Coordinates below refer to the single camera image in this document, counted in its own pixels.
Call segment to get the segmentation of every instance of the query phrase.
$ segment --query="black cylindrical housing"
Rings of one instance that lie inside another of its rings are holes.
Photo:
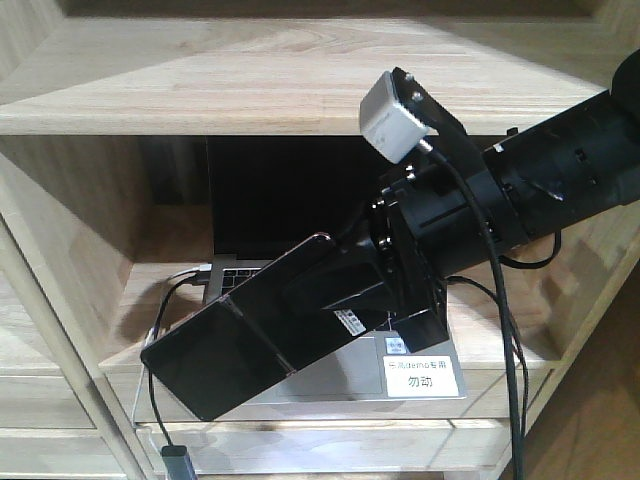
[[[608,92],[484,157],[530,240],[640,198],[640,125]]]
[[[465,177],[499,254],[640,199],[640,123],[608,92],[486,150]],[[446,277],[487,259],[471,210],[453,179],[412,159],[414,178],[390,187],[418,246]]]

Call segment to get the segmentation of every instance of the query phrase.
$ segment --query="cabinet drawer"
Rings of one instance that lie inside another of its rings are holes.
[[[548,369],[530,370],[531,398],[538,391],[548,373]],[[139,373],[113,373],[107,374],[107,376],[116,395],[120,398],[120,402],[130,413],[140,380]],[[223,415],[219,420],[385,420],[508,417],[506,379],[503,370],[465,370],[464,378],[467,384],[467,397],[462,399],[260,403],[259,397],[256,397]],[[156,401],[164,421],[198,421],[159,381],[156,381],[154,385]],[[146,377],[142,383],[135,420],[138,422],[155,421],[149,402]]]
[[[0,478],[126,476],[96,430],[0,428]]]
[[[0,377],[0,428],[93,428],[64,377]]]
[[[284,421],[167,424],[198,473],[442,471],[495,465],[509,442],[496,420]],[[139,430],[163,471],[156,424]]]

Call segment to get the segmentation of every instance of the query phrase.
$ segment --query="laptop keyboard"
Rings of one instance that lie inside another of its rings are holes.
[[[229,292],[242,282],[253,277],[259,268],[225,268],[222,270],[222,294]]]

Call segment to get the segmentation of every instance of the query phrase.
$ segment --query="barcode sticker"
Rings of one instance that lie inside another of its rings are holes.
[[[360,319],[351,310],[335,310],[333,313],[338,317],[345,328],[349,330],[349,333],[352,336],[357,337],[361,333],[367,331],[367,329],[364,328],[364,325],[362,325]]]
[[[457,397],[458,384],[448,356],[385,356],[389,397]]]

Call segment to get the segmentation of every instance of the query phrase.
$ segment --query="wooden shelf board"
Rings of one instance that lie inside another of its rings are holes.
[[[210,261],[209,230],[207,207],[154,208],[120,302],[118,318],[111,326],[107,355],[101,363],[103,370],[116,373],[140,368],[140,342],[155,319],[162,282],[173,273]],[[185,261],[178,261],[180,255]],[[464,273],[485,285],[492,284],[486,265]],[[553,368],[560,357],[544,324],[546,302],[532,294],[522,272],[505,271],[505,275],[529,366]],[[167,309],[167,324],[175,323],[199,308],[202,297],[202,287],[181,288]],[[503,368],[497,310],[486,295],[471,287],[452,287],[449,322],[463,368]]]
[[[0,271],[0,376],[61,375],[53,354]]]
[[[568,7],[383,3],[311,18],[81,12],[0,83],[0,134],[356,134],[360,100],[398,65],[469,133],[496,135],[601,91],[628,53]]]

